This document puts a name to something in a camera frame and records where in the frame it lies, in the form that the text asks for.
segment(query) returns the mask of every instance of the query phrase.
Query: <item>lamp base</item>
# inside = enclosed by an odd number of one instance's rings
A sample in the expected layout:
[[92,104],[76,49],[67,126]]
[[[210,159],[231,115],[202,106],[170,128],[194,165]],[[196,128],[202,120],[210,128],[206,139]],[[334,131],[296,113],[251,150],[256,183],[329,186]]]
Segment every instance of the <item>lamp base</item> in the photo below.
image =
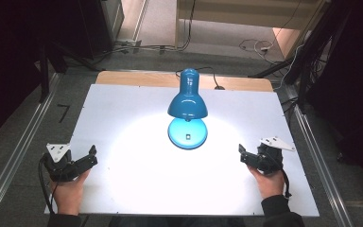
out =
[[208,135],[205,123],[201,119],[175,118],[170,122],[167,134],[174,145],[183,149],[194,149],[201,146]]

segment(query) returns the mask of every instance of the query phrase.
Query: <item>desk lamp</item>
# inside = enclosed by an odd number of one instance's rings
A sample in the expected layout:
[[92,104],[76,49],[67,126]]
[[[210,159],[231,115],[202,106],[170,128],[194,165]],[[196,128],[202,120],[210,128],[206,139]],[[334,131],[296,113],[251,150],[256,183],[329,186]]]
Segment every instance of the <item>desk lamp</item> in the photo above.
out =
[[208,115],[208,111],[199,95],[199,72],[195,69],[187,68],[181,72],[180,91],[167,113],[175,117],[167,129],[174,145],[194,149],[205,142],[208,131],[201,119]]

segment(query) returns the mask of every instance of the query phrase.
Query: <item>white table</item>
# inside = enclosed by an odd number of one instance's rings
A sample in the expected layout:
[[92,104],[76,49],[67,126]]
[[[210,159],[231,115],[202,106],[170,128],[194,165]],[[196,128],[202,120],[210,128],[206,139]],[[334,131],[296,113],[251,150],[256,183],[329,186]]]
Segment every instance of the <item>white table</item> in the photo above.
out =
[[[256,181],[240,162],[238,144],[256,153],[259,139],[277,135],[294,146],[272,92],[200,89],[209,115],[199,148],[175,147],[167,137],[167,108],[179,88],[94,84],[71,139],[73,159],[97,149],[80,213],[121,215],[263,215]],[[319,215],[297,152],[283,151],[302,216]]]

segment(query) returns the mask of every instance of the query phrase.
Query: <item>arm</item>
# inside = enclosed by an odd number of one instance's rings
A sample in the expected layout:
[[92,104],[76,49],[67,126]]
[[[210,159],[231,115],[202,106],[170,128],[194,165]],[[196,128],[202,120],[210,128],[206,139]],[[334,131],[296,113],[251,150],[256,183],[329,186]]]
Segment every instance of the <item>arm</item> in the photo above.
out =
[[78,211],[82,200],[83,184],[89,173],[90,170],[69,183],[51,182],[51,190],[54,192],[54,199],[58,205],[58,214],[49,217],[48,227],[80,226],[81,218],[78,216]]
[[258,169],[247,166],[250,173],[258,183],[258,189],[265,214],[264,227],[303,227],[303,219],[300,215],[290,212],[288,200],[283,196],[285,180],[282,171],[271,175],[263,175]]

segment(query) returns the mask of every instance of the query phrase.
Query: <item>wire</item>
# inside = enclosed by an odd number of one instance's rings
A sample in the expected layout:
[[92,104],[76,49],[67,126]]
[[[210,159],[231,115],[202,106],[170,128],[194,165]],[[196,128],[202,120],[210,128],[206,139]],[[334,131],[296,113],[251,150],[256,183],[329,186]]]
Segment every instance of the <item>wire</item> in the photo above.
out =
[[288,67],[288,71],[287,71],[287,72],[285,73],[285,75],[282,77],[282,80],[281,80],[281,84],[280,84],[280,86],[279,86],[279,87],[277,87],[277,88],[275,88],[275,89],[273,89],[273,91],[278,90],[278,89],[280,89],[280,88],[282,87],[282,83],[283,83],[283,81],[285,80],[285,76],[287,76],[287,74],[290,72],[290,70],[291,70],[291,66],[294,64],[294,61],[296,61],[296,58],[297,58],[297,51],[299,50],[299,48],[303,47],[303,45],[304,45],[304,44],[299,45],[299,46],[296,48],[296,53],[294,54],[294,59],[293,59],[293,61],[291,62],[290,67]]
[[86,216],[80,227],[84,227],[87,224],[87,221],[88,221],[89,218],[90,218],[89,215]]
[[52,204],[53,204],[53,200],[54,200],[54,195],[55,195],[56,189],[58,188],[58,186],[59,186],[59,182],[60,182],[60,181],[61,181],[61,173],[60,173],[59,179],[58,179],[58,180],[57,180],[57,182],[56,182],[55,188],[54,188],[54,190],[52,191],[52,195],[51,195],[51,203],[50,203],[51,207],[52,207]]
[[98,64],[100,62],[102,62],[106,56],[112,54],[112,53],[116,53],[116,52],[123,52],[126,50],[132,50],[132,49],[145,49],[145,50],[166,50],[166,51],[183,51],[187,48],[187,46],[190,44],[191,41],[191,27],[192,27],[192,23],[193,23],[193,16],[194,16],[194,10],[196,7],[196,0],[194,0],[193,2],[193,6],[191,8],[191,13],[190,13],[190,18],[189,18],[189,25],[188,25],[188,37],[187,37],[187,41],[182,45],[182,46],[175,46],[175,45],[140,45],[140,46],[130,46],[130,45],[126,45],[126,46],[122,46],[119,48],[116,48],[112,51],[109,51],[107,53],[103,53],[100,55],[96,55],[96,57],[103,57],[102,59],[93,62],[92,65]]
[[283,165],[279,165],[279,163],[276,162],[276,160],[268,152],[265,151],[265,154],[282,171],[283,178],[285,179],[285,197],[288,199],[289,197],[291,197],[291,194],[289,192],[290,181],[288,180],[287,174],[285,173],[285,170],[283,169]]
[[273,62],[273,61],[269,61],[267,58],[265,58],[265,55],[268,53],[268,50],[264,52],[264,54],[262,55],[261,53],[258,52],[256,46],[259,44],[259,43],[263,43],[263,42],[268,42],[270,43],[269,41],[257,41],[255,42],[254,44],[254,51],[265,61],[271,63],[271,64],[276,64],[276,62]]
[[[200,69],[211,69],[211,70],[212,70],[212,73],[213,73],[213,75],[214,75],[214,82],[215,82],[215,84],[216,84],[216,88],[220,87],[220,86],[219,86],[219,84],[217,84],[216,77],[215,77],[215,70],[214,70],[214,68],[213,68],[213,67],[206,66],[206,67],[195,68],[195,70],[197,70],[197,71],[199,71]],[[175,72],[175,73],[176,73],[176,76],[177,76],[178,78],[181,76],[181,75],[179,75],[179,74],[178,74],[178,73],[180,73],[181,71],[183,71],[183,69],[182,69],[182,70],[178,70],[178,71],[176,71],[176,72]]]
[[294,17],[294,15],[296,15],[296,12],[297,12],[297,9],[299,8],[299,6],[300,6],[300,4],[302,3],[302,0],[300,0],[299,1],[299,4],[297,4],[297,7],[294,9],[294,11],[293,11],[293,14],[290,16],[290,18],[288,19],[288,21],[286,21],[285,22],[285,24],[279,29],[279,31],[278,31],[278,33],[276,34],[276,36],[275,36],[275,39],[273,40],[273,42],[272,42],[272,46],[273,46],[273,43],[275,43],[275,41],[276,41],[276,38],[278,37],[278,35],[279,35],[279,33],[281,32],[281,30],[283,29],[283,28],[285,28],[285,26],[287,26],[287,24],[293,19],[293,17]]
[[297,105],[297,101],[298,101],[298,98],[296,97],[296,99],[290,104],[290,106],[287,108],[287,109],[285,109],[285,111],[284,111],[284,114],[286,113],[286,112],[288,112],[287,113],[287,125],[288,125],[288,128],[290,129],[290,125],[291,125],[291,116],[293,115],[293,110],[294,110],[294,108],[296,107],[296,105]]
[[[186,8],[186,2],[187,2],[187,0],[185,0],[185,1],[183,1],[183,3],[184,3],[184,8]],[[183,20],[183,34],[185,34],[185,28],[186,28],[186,25],[185,25],[185,17],[187,16],[187,10],[185,11],[185,13],[184,13],[184,20]]]
[[306,89],[310,89],[312,85],[314,85],[320,77],[321,71],[324,67],[324,64],[328,62],[330,48],[327,53],[326,61],[322,60],[320,57],[322,56],[323,52],[325,51],[326,46],[333,41],[333,35],[329,37],[329,39],[325,39],[323,43],[320,44],[320,47],[314,51],[312,55],[312,59],[310,59],[310,74],[309,80],[306,85]]
[[290,102],[290,101],[295,101],[295,100],[297,100],[297,96],[295,96],[295,97],[292,97],[291,99],[288,99],[288,100],[286,100],[286,101],[284,101],[284,102],[281,102],[281,105],[283,106],[283,105],[285,105],[287,102]]
[[45,183],[43,182],[43,162],[46,160],[45,155],[40,159],[38,163],[38,176],[40,178],[41,188],[43,190],[43,197],[45,199],[45,203],[48,206],[49,213],[55,214],[54,210],[52,209],[52,203],[49,202],[49,196],[45,188]]

